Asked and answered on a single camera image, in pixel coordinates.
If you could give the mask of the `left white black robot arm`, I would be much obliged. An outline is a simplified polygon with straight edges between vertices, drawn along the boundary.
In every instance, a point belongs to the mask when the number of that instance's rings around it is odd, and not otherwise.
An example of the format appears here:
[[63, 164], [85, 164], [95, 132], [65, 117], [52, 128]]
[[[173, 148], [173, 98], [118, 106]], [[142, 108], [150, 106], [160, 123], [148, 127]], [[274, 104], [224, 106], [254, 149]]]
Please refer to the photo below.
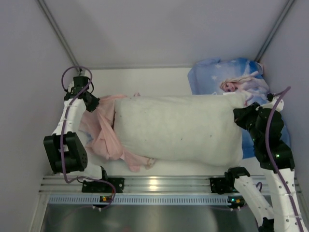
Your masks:
[[43, 145], [51, 169], [63, 174], [67, 183], [78, 179], [108, 184], [103, 167], [88, 161], [86, 136], [79, 131], [84, 112], [93, 112], [99, 98], [88, 91], [91, 79], [86, 76], [73, 78], [73, 86], [64, 97], [62, 116], [54, 132], [44, 137]]

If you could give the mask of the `pink pillowcase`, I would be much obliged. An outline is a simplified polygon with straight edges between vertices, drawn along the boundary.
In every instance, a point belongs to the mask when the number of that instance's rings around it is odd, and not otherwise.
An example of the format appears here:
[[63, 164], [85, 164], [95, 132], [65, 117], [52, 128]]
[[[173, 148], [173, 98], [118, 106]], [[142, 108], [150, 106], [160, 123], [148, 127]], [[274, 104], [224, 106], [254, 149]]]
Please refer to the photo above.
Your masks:
[[89, 136], [86, 147], [105, 160], [123, 160], [130, 171], [139, 172], [141, 167], [150, 169], [156, 159], [136, 155], [123, 147], [115, 134], [115, 101], [128, 96], [118, 94], [101, 97], [93, 112], [83, 113], [79, 130]]

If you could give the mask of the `white pillow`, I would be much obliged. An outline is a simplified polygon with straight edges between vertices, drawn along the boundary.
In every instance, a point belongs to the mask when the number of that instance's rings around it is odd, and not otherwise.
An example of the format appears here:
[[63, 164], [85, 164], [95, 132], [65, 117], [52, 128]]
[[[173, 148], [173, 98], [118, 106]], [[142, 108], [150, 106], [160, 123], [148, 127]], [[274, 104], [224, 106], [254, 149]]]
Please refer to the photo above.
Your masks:
[[241, 94], [128, 97], [115, 101], [114, 132], [128, 151], [149, 158], [237, 166]]

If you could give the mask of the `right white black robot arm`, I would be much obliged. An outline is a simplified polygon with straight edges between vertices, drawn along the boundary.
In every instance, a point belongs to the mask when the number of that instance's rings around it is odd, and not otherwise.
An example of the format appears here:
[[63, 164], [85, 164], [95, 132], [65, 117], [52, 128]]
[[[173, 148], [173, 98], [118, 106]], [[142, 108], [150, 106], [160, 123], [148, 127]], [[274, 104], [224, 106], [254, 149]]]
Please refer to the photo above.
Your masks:
[[255, 157], [268, 184], [269, 203], [246, 168], [225, 172], [230, 185], [244, 198], [260, 232], [306, 232], [295, 189], [295, 163], [290, 147], [281, 139], [284, 126], [280, 112], [253, 103], [234, 109], [234, 122], [245, 129], [252, 141]]

